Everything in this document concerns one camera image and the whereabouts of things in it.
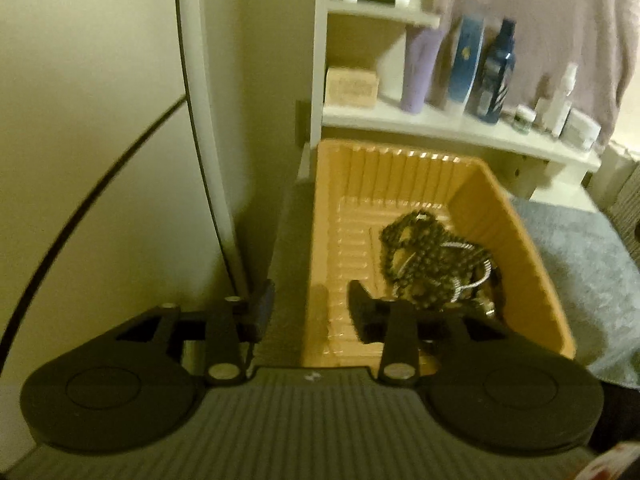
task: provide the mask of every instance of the dark blue bottle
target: dark blue bottle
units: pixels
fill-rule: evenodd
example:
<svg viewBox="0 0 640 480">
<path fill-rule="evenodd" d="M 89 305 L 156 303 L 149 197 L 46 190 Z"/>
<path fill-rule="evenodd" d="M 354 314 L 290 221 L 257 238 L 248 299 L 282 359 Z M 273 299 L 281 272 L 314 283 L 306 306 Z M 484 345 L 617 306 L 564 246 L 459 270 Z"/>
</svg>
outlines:
<svg viewBox="0 0 640 480">
<path fill-rule="evenodd" d="M 489 48 L 484 68 L 482 69 L 482 83 L 480 87 L 480 101 L 476 116 L 485 123 L 495 124 L 500 118 L 504 98 L 509 89 L 509 81 L 516 64 L 513 53 L 513 31 L 516 22 L 502 20 L 500 34 Z"/>
</svg>

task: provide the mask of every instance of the orange tray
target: orange tray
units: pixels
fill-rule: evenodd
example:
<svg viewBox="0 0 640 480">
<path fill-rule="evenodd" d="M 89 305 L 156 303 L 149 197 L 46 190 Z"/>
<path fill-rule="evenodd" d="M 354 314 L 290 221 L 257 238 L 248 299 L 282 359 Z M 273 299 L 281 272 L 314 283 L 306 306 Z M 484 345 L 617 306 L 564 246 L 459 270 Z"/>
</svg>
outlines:
<svg viewBox="0 0 640 480">
<path fill-rule="evenodd" d="M 482 160 L 328 139 L 318 145 L 305 366 L 377 370 L 382 344 L 359 341 L 347 286 L 360 280 L 372 296 L 389 295 L 380 271 L 380 230 L 417 208 L 430 209 L 447 228 L 493 253 L 509 327 L 574 357 L 574 339 L 540 256 Z M 421 356 L 423 373 L 436 366 Z"/>
</svg>

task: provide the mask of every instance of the purple bottle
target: purple bottle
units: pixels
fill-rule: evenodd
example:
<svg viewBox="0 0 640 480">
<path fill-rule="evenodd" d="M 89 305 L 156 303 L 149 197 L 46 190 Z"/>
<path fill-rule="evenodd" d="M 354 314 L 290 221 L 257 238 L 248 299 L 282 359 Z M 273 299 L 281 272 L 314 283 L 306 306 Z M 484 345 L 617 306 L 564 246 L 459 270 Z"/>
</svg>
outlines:
<svg viewBox="0 0 640 480">
<path fill-rule="evenodd" d="M 424 106 L 431 76 L 445 31 L 439 28 L 406 28 L 406 50 L 404 54 L 404 81 L 400 108 L 410 114 L 418 114 Z"/>
</svg>

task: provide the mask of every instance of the mauve fabric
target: mauve fabric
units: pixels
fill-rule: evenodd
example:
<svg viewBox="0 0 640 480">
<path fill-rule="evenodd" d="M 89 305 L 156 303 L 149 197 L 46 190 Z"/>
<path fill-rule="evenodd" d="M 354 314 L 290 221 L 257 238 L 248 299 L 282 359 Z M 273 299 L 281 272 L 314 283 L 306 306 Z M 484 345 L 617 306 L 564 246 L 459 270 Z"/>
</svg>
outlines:
<svg viewBox="0 0 640 480">
<path fill-rule="evenodd" d="M 552 94 L 567 63 L 577 62 L 571 99 L 602 125 L 599 146 L 608 143 L 636 63 L 638 0 L 433 0 L 433 7 L 443 27 L 456 25 L 462 14 L 479 13 L 495 34 L 503 17 L 516 20 L 516 68 L 507 105 L 534 106 L 539 96 Z M 450 66 L 446 48 L 441 54 L 435 102 L 444 95 Z"/>
</svg>

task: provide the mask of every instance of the black line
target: black line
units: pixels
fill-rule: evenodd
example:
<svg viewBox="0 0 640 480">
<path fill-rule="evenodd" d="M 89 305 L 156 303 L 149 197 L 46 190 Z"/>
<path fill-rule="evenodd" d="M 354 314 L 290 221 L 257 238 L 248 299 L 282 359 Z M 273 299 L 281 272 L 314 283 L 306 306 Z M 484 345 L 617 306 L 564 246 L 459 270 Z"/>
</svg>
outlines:
<svg viewBox="0 0 640 480">
<path fill-rule="evenodd" d="M 198 143 L 198 136 L 196 135 L 196 124 L 193 119 L 193 108 L 191 107 L 191 94 L 189 92 L 189 80 L 187 78 L 187 63 L 184 56 L 184 41 L 182 39 L 182 20 L 180 19 L 180 0 L 175 0 L 175 17 L 178 25 L 178 45 L 180 46 L 180 63 L 182 65 L 182 79 L 184 80 L 184 92 L 187 95 L 187 106 L 189 108 L 189 120 L 191 121 L 191 133 L 193 135 L 193 143 L 196 147 L 196 156 L 198 157 L 198 166 L 200 167 L 200 177 L 202 178 L 202 185 L 204 186 L 204 192 L 207 196 L 207 204 L 209 205 L 209 213 L 211 214 L 211 220 L 213 221 L 213 227 L 216 231 L 216 237 L 218 238 L 218 245 L 220 246 L 220 253 L 222 254 L 222 261 L 225 264 L 226 273 L 231 281 L 231 287 L 234 290 L 234 294 L 238 295 L 238 287 L 236 286 L 236 280 L 231 272 L 231 266 L 229 260 L 225 254 L 225 247 L 220 237 L 220 230 L 216 222 L 216 215 L 213 211 L 213 204 L 211 203 L 211 195 L 209 194 L 209 186 L 207 185 L 207 175 L 204 171 L 204 165 L 202 164 L 202 153 L 200 151 L 200 144 Z"/>
<path fill-rule="evenodd" d="M 58 237 L 54 240 L 51 247 L 45 254 L 44 258 L 40 262 L 40 265 L 33 273 L 31 280 L 27 284 L 27 287 L 24 289 L 22 297 L 20 301 L 18 301 L 18 305 L 16 305 L 14 312 L 11 315 L 11 319 L 2 334 L 2 339 L 0 340 L 0 375 L 2 374 L 2 370 L 4 369 L 4 365 L 6 364 L 6 360 L 9 356 L 9 351 L 11 350 L 11 346 L 14 343 L 15 336 L 18 333 L 18 329 L 20 328 L 20 324 L 24 319 L 25 314 L 27 314 L 27 310 L 33 301 L 40 285 L 44 281 L 49 269 L 53 265 L 54 261 L 60 254 L 60 251 L 64 248 L 66 242 L 69 240 L 71 235 L 73 234 L 78 224 L 82 221 L 84 216 L 87 214 L 91 206 L 98 200 L 98 197 L 102 194 L 105 188 L 110 184 L 110 182 L 117 176 L 118 172 L 123 168 L 123 166 L 130 161 L 131 157 L 136 154 L 136 152 L 142 147 L 142 145 L 149 140 L 149 138 L 162 126 L 166 120 L 171 117 L 174 112 L 180 108 L 185 101 L 187 100 L 186 95 L 183 95 L 178 99 L 172 106 L 169 108 L 162 116 L 160 116 L 156 121 L 145 130 L 145 132 L 138 137 L 138 140 L 134 142 L 126 152 L 124 152 L 118 160 L 109 168 L 109 171 L 104 174 L 104 176 L 98 181 L 95 187 L 89 192 L 89 194 L 82 200 L 82 203 L 78 206 L 76 211 L 73 213 L 71 218 L 66 222 L 65 226 L 62 228 L 62 231 L 59 232 Z"/>
</svg>

